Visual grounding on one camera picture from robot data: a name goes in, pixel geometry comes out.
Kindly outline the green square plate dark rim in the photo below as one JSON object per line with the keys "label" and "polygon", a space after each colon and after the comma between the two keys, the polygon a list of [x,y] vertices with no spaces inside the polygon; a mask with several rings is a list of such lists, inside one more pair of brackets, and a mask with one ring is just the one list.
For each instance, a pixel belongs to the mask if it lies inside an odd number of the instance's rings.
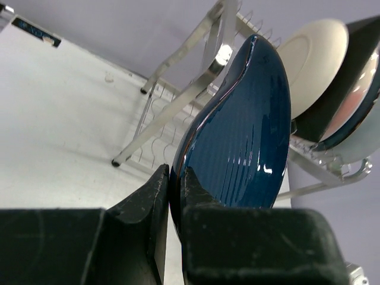
{"label": "green square plate dark rim", "polygon": [[379,16],[347,25],[349,46],[344,61],[329,87],[304,113],[295,118],[295,136],[317,143],[327,130],[343,100],[359,78],[379,43]]}

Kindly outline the black left gripper left finger pad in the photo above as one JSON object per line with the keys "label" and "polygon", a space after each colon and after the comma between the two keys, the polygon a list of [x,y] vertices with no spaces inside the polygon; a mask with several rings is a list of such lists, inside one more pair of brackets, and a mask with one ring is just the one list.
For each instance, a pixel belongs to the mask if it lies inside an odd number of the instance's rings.
{"label": "black left gripper left finger pad", "polygon": [[109,209],[97,224],[80,284],[163,284],[169,214],[169,166]]}

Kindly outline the cream round plate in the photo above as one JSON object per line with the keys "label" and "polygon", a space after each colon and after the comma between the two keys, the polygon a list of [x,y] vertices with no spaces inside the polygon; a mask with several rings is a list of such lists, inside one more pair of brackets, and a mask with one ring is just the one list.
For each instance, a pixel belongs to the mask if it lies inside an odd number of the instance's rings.
{"label": "cream round plate", "polygon": [[277,48],[289,82],[293,119],[309,109],[332,83],[348,45],[346,24],[326,18],[304,25]]}

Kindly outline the red and teal floral plate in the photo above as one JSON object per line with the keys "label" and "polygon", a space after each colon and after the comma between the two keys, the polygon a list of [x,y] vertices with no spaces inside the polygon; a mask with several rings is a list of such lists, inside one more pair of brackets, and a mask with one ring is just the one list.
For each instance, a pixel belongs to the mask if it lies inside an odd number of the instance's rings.
{"label": "red and teal floral plate", "polygon": [[379,148],[379,109],[371,110],[359,127],[342,143],[334,147],[334,154],[344,164],[358,162]]}

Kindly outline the dark blue leaf-shaped dish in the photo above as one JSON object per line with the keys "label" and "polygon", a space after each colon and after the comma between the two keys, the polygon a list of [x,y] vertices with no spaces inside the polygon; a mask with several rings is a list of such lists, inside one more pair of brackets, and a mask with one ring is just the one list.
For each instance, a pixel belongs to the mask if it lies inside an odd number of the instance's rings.
{"label": "dark blue leaf-shaped dish", "polygon": [[170,207],[181,230],[181,179],[228,207],[270,208],[283,182],[291,130],[287,75],[275,48],[249,36],[221,86],[183,135],[170,173]]}

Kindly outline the cream and pink plate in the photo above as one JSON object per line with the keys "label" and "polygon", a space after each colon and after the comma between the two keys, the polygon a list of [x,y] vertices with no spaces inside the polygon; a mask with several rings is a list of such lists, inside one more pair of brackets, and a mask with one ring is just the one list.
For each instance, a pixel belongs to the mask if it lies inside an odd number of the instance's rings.
{"label": "cream and pink plate", "polygon": [[374,50],[362,69],[359,79],[356,81],[354,87],[346,96],[341,106],[338,108],[337,113],[332,118],[321,141],[324,141],[335,134],[353,116],[355,111],[358,110],[371,86],[378,62],[379,53],[377,50]]}

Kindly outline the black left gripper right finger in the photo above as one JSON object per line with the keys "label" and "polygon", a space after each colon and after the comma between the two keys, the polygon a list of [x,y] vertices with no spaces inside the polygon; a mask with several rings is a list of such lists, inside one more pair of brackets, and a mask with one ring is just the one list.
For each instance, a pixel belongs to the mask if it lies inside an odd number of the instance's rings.
{"label": "black left gripper right finger", "polygon": [[332,228],[310,209],[230,208],[191,168],[180,183],[185,284],[348,284]]}

